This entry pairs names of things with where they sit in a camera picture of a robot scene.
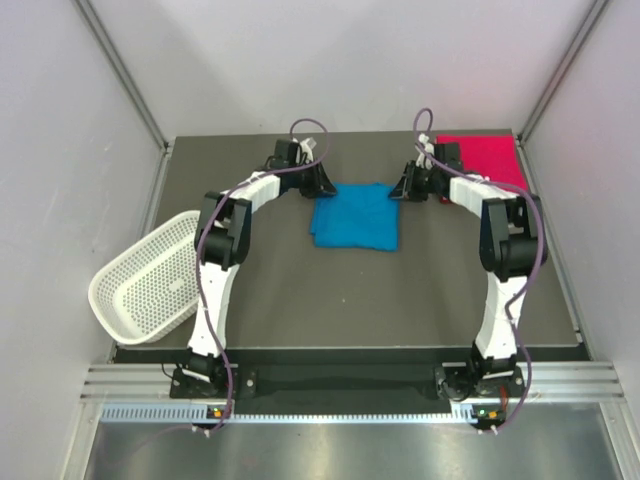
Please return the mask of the blue t-shirt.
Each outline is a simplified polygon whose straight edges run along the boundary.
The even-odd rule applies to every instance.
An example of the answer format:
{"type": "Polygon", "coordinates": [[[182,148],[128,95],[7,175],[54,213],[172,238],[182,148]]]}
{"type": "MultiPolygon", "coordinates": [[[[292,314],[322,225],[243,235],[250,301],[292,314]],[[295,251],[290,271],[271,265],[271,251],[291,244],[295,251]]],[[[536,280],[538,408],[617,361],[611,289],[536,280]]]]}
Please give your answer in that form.
{"type": "Polygon", "coordinates": [[[391,185],[337,184],[334,197],[318,198],[310,225],[317,248],[371,249],[396,252],[399,202],[391,185]]]}

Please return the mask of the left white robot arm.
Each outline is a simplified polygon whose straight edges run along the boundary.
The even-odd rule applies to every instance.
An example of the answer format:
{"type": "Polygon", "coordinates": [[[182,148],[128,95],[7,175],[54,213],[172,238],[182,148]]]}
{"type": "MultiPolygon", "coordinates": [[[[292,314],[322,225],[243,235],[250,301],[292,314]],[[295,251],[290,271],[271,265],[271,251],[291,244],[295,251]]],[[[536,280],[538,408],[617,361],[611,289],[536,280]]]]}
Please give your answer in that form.
{"type": "Polygon", "coordinates": [[[233,370],[226,353],[227,316],[234,280],[246,260],[254,214],[291,189],[309,199],[333,197],[336,187],[316,160],[316,142],[280,139],[265,164],[237,186],[205,195],[196,227],[198,303],[184,362],[172,376],[172,398],[233,395],[233,370]]]}

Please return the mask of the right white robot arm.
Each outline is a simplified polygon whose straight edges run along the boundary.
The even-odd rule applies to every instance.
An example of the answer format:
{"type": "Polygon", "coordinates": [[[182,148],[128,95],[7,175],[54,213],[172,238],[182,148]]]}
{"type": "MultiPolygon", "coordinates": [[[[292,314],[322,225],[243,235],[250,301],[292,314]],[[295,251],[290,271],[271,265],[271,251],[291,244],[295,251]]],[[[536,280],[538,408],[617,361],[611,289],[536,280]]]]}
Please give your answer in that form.
{"type": "Polygon", "coordinates": [[[487,274],[487,296],[480,330],[465,372],[447,374],[443,391],[458,388],[487,396],[517,376],[517,341],[522,304],[547,258],[540,200],[521,187],[467,172],[457,143],[432,143],[421,134],[416,159],[408,162],[389,198],[424,202],[438,196],[480,219],[479,258],[487,274]]]}

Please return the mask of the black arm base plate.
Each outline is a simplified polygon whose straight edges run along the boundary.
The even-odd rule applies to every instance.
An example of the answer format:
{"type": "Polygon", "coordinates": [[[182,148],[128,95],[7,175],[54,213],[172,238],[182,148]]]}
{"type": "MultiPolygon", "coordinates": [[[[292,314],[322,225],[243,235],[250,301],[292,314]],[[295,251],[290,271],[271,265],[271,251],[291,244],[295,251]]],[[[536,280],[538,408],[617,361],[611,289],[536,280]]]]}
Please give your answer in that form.
{"type": "Polygon", "coordinates": [[[232,370],[231,397],[169,397],[230,399],[237,415],[267,417],[448,413],[450,402],[493,394],[473,385],[464,367],[434,362],[238,362],[232,370]]]}

